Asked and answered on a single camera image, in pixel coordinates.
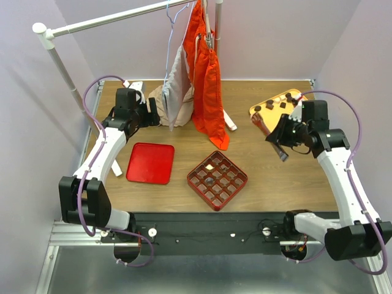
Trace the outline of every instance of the gray floor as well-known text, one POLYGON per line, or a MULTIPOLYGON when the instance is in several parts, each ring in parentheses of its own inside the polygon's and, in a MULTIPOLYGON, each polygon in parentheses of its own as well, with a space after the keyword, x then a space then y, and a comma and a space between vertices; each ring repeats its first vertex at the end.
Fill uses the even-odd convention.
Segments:
POLYGON ((303 265, 252 254, 156 257, 144 268, 125 268, 112 250, 61 247, 49 293, 377 293, 372 277, 328 254, 303 265))

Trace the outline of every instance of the wooden table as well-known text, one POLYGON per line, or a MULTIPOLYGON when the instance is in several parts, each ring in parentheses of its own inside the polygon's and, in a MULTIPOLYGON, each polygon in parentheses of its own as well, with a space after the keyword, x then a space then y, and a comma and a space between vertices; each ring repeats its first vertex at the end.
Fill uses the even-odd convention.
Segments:
MULTIPOLYGON (((146 97, 162 81, 146 82, 146 97)), ((120 82, 106 81, 97 110, 102 121, 115 104, 120 82)), ((223 153, 248 175, 248 182, 222 211, 286 211, 309 209, 335 211, 337 206, 328 180, 311 155, 287 149, 290 158, 282 163, 264 136, 249 119, 249 108, 288 89, 310 89, 307 81, 223 81, 224 108, 238 126, 230 132, 230 144, 223 153)), ((89 142, 91 150, 95 138, 89 142)), ((170 182, 165 185, 128 182, 124 175, 110 172, 105 184, 112 207, 125 211, 185 212, 212 209, 188 186, 187 174, 216 150, 205 134, 196 131, 192 121, 170 132, 168 127, 140 129, 118 154, 125 173, 130 153, 137 142, 169 144, 175 147, 170 182)))

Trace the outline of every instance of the red tray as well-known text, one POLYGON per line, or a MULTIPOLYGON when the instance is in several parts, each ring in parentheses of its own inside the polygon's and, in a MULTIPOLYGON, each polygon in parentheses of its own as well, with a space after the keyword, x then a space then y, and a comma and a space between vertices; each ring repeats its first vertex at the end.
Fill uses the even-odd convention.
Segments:
POLYGON ((187 181, 213 210, 219 211, 245 186, 247 176, 215 151, 187 175, 187 181))
POLYGON ((165 185, 170 180, 173 159, 172 145, 136 143, 129 159, 127 180, 165 185))

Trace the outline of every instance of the white metal pole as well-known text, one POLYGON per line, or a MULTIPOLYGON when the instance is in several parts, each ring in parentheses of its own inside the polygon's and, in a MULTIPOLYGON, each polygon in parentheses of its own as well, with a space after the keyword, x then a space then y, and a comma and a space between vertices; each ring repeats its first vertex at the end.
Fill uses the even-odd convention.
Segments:
MULTIPOLYGON (((35 23, 32 26, 32 31, 38 35, 38 38, 42 42, 42 45, 48 51, 48 53, 51 57, 51 60, 53 60, 53 62, 56 64, 56 67, 59 70, 59 72, 62 76, 62 79, 67 84, 69 91, 71 92, 72 97, 75 99, 77 105, 79 106, 80 111, 87 119, 87 122, 91 128, 91 131, 98 138, 98 136, 99 136, 98 127, 96 126, 95 122, 85 112, 85 109, 83 108, 83 103, 81 101, 81 95, 80 95, 78 89, 76 88, 74 82, 72 81, 64 63, 62 63, 62 60, 57 53, 57 50, 55 48, 54 43, 52 41, 48 40, 47 27, 42 23, 35 23)), ((113 165, 111 166, 111 169, 113 170, 113 172, 115 173, 116 176, 120 176, 123 173, 116 160, 114 161, 113 165)))
MULTIPOLYGON (((221 19, 222 19, 222 4, 223 0, 215 1, 215 37, 214 37, 214 50, 216 56, 219 57, 219 41, 221 39, 221 19)), ((223 109, 225 123, 230 130, 236 130, 237 126, 229 117, 227 112, 223 109)))
POLYGON ((219 56, 219 40, 221 39, 222 4, 223 4, 223 0, 216 0, 214 50, 217 56, 219 56))
MULTIPOLYGON (((195 0, 170 0, 169 7, 178 6, 181 4, 193 2, 195 0)), ((135 9, 130 9, 123 12, 114 13, 104 17, 94 18, 92 20, 82 21, 80 23, 70 24, 63 26, 62 28, 52 29, 51 34, 53 37, 59 37, 66 34, 72 34, 74 32, 80 32, 85 29, 95 28, 96 26, 102 26, 107 23, 114 23, 115 21, 125 20, 126 18, 137 17, 138 15, 166 9, 167 1, 155 3, 135 9)))

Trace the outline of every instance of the orange garment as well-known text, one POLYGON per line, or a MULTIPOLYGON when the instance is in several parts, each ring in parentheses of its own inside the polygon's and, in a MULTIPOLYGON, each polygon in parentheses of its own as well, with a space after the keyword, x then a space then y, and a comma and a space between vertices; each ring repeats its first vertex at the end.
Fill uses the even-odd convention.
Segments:
POLYGON ((192 120, 199 132, 207 134, 219 149, 226 150, 230 139, 225 131, 219 61, 215 51, 208 48, 205 36, 204 14, 201 0, 198 0, 183 42, 189 79, 195 89, 192 120))

